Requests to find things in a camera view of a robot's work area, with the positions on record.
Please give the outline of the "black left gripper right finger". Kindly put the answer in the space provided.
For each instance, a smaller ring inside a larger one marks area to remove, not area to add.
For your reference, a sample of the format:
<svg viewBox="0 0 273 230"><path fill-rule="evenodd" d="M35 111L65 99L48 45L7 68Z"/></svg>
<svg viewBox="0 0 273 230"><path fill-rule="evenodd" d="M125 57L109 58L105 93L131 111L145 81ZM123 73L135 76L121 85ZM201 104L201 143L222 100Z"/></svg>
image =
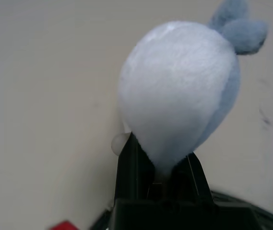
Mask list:
<svg viewBox="0 0 273 230"><path fill-rule="evenodd" d="M202 165L194 153L172 170L171 196L175 199L212 199Z"/></svg>

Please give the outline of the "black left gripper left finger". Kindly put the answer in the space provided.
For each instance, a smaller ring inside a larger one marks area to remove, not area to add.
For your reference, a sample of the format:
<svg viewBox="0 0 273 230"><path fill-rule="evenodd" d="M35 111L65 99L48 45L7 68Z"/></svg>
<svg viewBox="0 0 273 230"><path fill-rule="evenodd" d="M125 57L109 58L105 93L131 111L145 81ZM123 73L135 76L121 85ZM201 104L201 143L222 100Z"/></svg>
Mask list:
<svg viewBox="0 0 273 230"><path fill-rule="evenodd" d="M154 171L137 138L128 134L118 158L115 199L146 199Z"/></svg>

